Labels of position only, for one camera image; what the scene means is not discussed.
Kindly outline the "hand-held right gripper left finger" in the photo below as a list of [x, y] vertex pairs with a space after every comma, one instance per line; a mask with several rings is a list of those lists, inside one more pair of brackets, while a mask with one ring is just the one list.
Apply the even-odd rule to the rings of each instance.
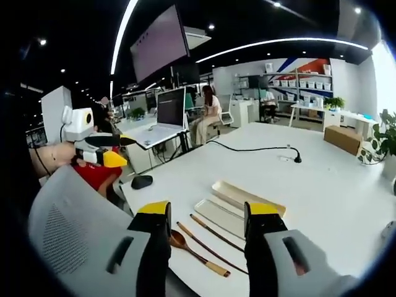
[[102, 296], [165, 296], [170, 223], [167, 200], [137, 211], [108, 258]]

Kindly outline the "person's left hand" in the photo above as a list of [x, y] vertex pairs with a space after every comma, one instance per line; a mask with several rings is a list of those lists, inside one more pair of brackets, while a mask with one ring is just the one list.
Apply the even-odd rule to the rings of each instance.
[[75, 157], [74, 144], [62, 142], [29, 149], [32, 165], [38, 178], [49, 176], [58, 168], [69, 165]]

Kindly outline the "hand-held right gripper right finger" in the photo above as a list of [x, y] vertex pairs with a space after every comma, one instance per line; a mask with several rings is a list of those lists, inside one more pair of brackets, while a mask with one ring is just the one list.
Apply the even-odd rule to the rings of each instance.
[[244, 237], [250, 296], [343, 296], [356, 284], [270, 204], [245, 202]]

